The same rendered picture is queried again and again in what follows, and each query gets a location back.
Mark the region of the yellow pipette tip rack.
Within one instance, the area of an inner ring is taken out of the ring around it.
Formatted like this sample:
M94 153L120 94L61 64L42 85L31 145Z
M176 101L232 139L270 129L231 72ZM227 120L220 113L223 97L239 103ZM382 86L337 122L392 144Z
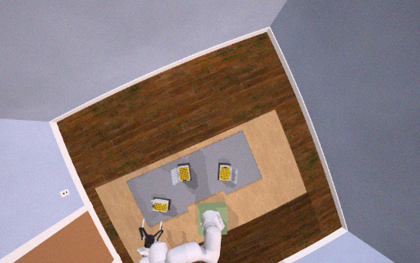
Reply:
M221 167L220 180L226 181L229 179L229 169L230 167Z
M167 204L154 203L153 210L166 211L165 207L167 208Z
M179 176L180 176L181 181L189 180L188 167L178 168L178 170L179 170L179 174L180 174Z

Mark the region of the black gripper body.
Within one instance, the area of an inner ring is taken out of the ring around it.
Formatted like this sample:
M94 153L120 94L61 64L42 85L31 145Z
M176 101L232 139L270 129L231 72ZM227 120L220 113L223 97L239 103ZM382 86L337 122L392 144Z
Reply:
M147 238L145 238L145 248L150 248L150 246L154 243L155 238L153 238L151 241L150 239L153 237L153 235L147 235L148 236L148 240Z

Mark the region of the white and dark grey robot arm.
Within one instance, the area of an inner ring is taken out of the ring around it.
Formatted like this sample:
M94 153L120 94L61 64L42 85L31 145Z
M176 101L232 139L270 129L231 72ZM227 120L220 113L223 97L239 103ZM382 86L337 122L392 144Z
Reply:
M197 242L190 241L168 250L166 242L157 241L150 248L137 249L137 252L144 256L138 263L217 263L221 248L221 230L225 225L218 211L206 211L202 214L202 219L200 225L203 224L204 230L206 229L203 245L199 246Z

